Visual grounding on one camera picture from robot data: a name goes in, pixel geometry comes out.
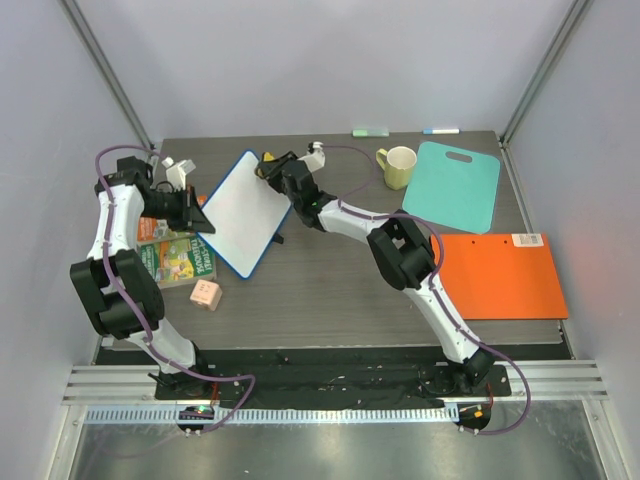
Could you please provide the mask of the blue framed whiteboard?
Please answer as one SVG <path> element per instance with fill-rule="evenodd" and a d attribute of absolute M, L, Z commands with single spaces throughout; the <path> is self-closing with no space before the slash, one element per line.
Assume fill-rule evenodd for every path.
<path fill-rule="evenodd" d="M 259 158 L 247 150 L 205 202 L 214 226 L 199 237 L 240 278 L 250 278 L 291 210 L 288 198 L 255 175 Z"/>

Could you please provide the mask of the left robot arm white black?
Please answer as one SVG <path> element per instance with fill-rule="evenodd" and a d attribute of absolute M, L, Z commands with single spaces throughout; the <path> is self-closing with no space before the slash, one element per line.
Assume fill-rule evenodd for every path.
<path fill-rule="evenodd" d="M 136 246 L 141 217 L 164 220 L 178 232 L 212 234 L 215 228 L 192 187 L 157 189 L 151 166 L 135 156 L 118 159 L 116 166 L 98 176 L 96 237 L 87 258 L 71 266 L 71 282 L 100 336 L 132 343 L 158 364 L 152 378 L 162 392 L 207 397 L 213 375 L 206 360 L 166 318 L 160 288 Z"/>

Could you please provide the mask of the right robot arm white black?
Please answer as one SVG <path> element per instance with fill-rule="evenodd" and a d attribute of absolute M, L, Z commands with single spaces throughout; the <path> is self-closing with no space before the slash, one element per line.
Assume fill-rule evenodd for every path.
<path fill-rule="evenodd" d="M 494 355 L 466 325 L 444 288 L 439 275 L 442 241 L 435 253 L 416 217 L 402 210 L 378 214 L 358 209 L 326 193 L 317 186 L 310 164 L 309 155 L 288 152 L 276 158 L 264 153 L 255 175 L 288 198 L 305 226 L 367 245 L 383 280 L 412 300 L 436 334 L 455 389 L 477 393 L 488 381 Z"/>

